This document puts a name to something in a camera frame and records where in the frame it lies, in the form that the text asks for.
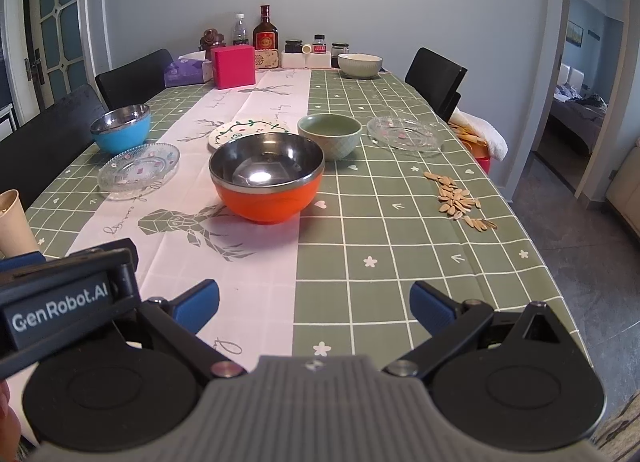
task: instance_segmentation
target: bed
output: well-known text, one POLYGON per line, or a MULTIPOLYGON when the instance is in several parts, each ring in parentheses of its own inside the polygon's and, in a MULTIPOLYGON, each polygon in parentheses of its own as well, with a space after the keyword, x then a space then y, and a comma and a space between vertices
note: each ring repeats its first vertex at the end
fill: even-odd
POLYGON ((607 106, 581 104, 584 101, 579 92, 583 80, 581 71, 561 64, 547 128, 559 134, 575 152, 588 156, 600 134, 607 106))

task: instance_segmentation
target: orange bowl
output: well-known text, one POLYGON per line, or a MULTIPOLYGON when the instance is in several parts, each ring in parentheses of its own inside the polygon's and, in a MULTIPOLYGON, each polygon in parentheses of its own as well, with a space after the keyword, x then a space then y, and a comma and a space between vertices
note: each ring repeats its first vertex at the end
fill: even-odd
POLYGON ((209 159, 222 201, 261 224, 284 222, 308 206, 323 172, 322 149, 288 133, 247 135, 222 145, 209 159))

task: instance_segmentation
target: white cloth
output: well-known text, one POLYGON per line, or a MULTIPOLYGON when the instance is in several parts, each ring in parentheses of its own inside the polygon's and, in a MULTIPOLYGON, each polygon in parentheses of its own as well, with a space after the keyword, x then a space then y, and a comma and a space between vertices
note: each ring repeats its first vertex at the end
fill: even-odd
POLYGON ((478 137, 482 137, 486 141, 489 148, 489 155, 493 159, 501 161, 509 151, 507 142, 488 121, 481 119, 466 112, 462 112, 458 107, 453 110, 449 123, 455 123, 460 127, 467 127, 474 131, 478 137))

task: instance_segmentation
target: dining table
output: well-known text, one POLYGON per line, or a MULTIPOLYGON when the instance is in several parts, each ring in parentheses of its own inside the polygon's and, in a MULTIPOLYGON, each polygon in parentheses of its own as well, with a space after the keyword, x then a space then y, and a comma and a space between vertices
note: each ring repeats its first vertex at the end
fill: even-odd
POLYGON ((112 200, 97 186, 111 158, 92 144, 26 211, 47 259, 129 237, 143 299, 172 299, 216 280, 220 307, 198 336, 248 370, 262 355, 366 354, 385 366, 430 337, 409 307, 416 280, 497 311, 545 301, 588 357, 509 204, 448 125, 394 74, 353 80, 335 69, 260 70, 255 85, 167 88, 148 105, 148 142, 180 150, 175 175, 148 193, 112 200), (299 215, 261 225, 223 205, 208 170, 215 128, 267 118, 297 132, 302 116, 327 112, 356 118, 363 132, 350 155, 326 163, 317 195, 299 215), (369 135, 367 122, 389 115, 430 126, 441 149, 401 150, 369 135), (425 172, 468 189, 480 201, 469 215, 497 228, 479 232, 441 213, 438 183, 425 172))

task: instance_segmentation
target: green ceramic bowl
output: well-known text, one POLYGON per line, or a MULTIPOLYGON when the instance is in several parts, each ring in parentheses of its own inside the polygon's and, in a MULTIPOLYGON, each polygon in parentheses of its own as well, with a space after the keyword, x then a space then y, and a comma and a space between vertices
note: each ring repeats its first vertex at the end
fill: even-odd
POLYGON ((358 146, 362 125, 341 114, 313 114, 298 121, 298 134, 320 145, 327 161, 343 159, 358 146))

